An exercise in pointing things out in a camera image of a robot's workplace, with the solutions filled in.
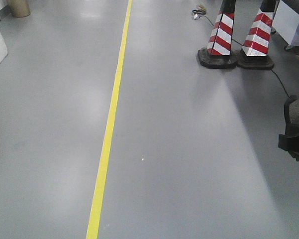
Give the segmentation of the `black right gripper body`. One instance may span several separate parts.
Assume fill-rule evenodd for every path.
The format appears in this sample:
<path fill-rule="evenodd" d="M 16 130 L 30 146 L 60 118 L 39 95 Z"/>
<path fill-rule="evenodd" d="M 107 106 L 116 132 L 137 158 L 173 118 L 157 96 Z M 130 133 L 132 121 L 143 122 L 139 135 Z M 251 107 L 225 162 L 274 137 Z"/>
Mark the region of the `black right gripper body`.
<path fill-rule="evenodd" d="M 299 161 L 299 124 L 286 125 L 285 134 L 279 134 L 278 148 Z"/>

